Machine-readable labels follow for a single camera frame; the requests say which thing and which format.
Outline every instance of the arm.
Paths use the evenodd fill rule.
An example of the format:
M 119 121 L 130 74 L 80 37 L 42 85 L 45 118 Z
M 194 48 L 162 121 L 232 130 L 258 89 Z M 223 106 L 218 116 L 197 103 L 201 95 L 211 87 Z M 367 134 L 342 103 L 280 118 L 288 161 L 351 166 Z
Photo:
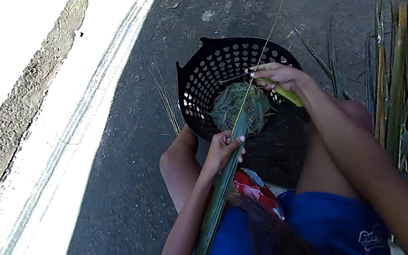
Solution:
M 383 217 L 408 252 L 408 183 L 374 136 L 358 126 L 304 72 L 277 63 L 259 66 L 258 70 L 254 78 L 269 77 L 297 94 L 338 169 Z
M 245 137 L 241 136 L 229 144 L 230 137 L 231 131 L 224 131 L 213 136 L 201 174 L 174 223 L 162 254 L 190 255 L 193 252 L 213 181 L 226 166 L 234 150 L 245 141 Z

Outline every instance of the leg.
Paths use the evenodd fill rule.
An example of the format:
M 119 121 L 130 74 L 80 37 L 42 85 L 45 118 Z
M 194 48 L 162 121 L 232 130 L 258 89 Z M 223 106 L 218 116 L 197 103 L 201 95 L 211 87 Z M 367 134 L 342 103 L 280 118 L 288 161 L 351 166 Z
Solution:
M 177 213 L 182 210 L 201 172 L 197 151 L 198 137 L 185 125 L 160 158 L 160 172 Z
M 370 114 L 366 108 L 353 101 L 340 99 L 335 99 L 335 101 L 361 127 L 372 131 Z M 298 181 L 296 194 L 312 191 L 361 200 L 346 178 L 338 171 L 314 126 L 311 130 L 305 165 Z

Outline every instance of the hair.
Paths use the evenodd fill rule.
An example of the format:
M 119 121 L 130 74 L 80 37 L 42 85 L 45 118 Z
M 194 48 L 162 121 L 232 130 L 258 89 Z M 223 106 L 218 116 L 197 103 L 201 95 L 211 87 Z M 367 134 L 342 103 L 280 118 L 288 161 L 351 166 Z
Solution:
M 250 218 L 251 236 L 256 255 L 313 255 L 310 245 L 287 223 L 264 210 L 256 202 L 231 194 L 228 201 Z

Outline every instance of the asphalt road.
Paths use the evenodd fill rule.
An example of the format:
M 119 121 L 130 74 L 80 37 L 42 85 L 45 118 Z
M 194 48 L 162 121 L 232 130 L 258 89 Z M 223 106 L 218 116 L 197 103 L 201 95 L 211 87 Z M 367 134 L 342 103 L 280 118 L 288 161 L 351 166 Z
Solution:
M 159 254 L 177 217 L 159 171 L 161 154 L 174 140 L 148 68 L 158 63 L 176 90 L 175 62 L 183 66 L 198 39 L 267 38 L 280 1 L 156 1 L 117 85 L 70 243 L 69 254 Z M 365 103 L 365 37 L 373 34 L 374 1 L 284 1 L 271 40 L 288 49 L 303 70 L 329 88 L 330 80 L 295 36 L 294 28 L 327 60 L 333 16 L 337 67 L 354 98 Z M 201 143 L 199 160 L 208 144 Z

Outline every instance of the blue shorts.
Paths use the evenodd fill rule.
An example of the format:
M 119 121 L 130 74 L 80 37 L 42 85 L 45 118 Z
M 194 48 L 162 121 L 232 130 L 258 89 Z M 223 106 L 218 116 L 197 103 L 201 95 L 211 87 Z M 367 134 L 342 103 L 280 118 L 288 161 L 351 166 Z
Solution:
M 389 255 L 388 231 L 366 203 L 340 195 L 295 191 L 281 194 L 286 221 L 318 254 Z M 254 254 L 249 217 L 239 208 L 225 211 L 210 254 Z

